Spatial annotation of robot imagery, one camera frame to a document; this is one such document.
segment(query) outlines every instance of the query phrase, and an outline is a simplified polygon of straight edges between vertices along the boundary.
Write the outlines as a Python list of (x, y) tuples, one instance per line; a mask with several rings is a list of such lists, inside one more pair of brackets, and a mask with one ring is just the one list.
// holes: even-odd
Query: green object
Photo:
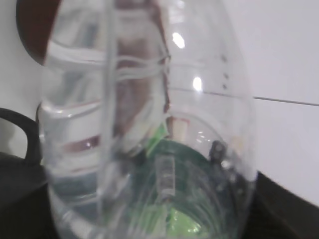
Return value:
[(212, 192), (224, 175), (186, 145), (160, 137), (150, 145), (147, 161), (132, 175), (130, 226), (158, 238), (221, 235), (225, 221)]
[(165, 123), (162, 123), (156, 130), (154, 136), (146, 144), (146, 155), (149, 155), (157, 144), (164, 138), (168, 136)]

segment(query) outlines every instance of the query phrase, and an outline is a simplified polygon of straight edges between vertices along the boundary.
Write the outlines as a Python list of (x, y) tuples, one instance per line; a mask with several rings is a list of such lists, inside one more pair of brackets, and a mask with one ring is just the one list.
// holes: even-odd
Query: water bottle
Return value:
[(41, 140), (63, 239), (237, 239), (254, 110), (220, 0), (64, 0)]

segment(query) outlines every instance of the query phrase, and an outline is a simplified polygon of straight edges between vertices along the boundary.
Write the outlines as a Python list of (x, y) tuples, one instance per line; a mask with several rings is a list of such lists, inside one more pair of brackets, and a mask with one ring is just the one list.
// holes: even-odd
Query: dark surface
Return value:
[(26, 195), (42, 187), (46, 179), (40, 165), (38, 124), (24, 115), (3, 108), (0, 108), (0, 118), (20, 127), (27, 137), (25, 159), (0, 152), (0, 214), (2, 214), (2, 209), (23, 200)]
[[(266, 191), (264, 187), (271, 190), (271, 194), (262, 196), (265, 193), (264, 190)], [(277, 201), (278, 198), (276, 198), (278, 204), (274, 203), (269, 206), (268, 200), (274, 199), (273, 193), (277, 190), (281, 191), (280, 197), (284, 200), (286, 197), (293, 197), (293, 199), (289, 198), (292, 201), (288, 203), (291, 206), (288, 210), (289, 215), (285, 211), (286, 206), (280, 206), (281, 209), (277, 210), (282, 199)], [(260, 174), (257, 194), (253, 200), (242, 239), (318, 239), (318, 217), (318, 208), (278, 188), (276, 184)], [(0, 238), (58, 238), (50, 215), (46, 186), (1, 212)]]

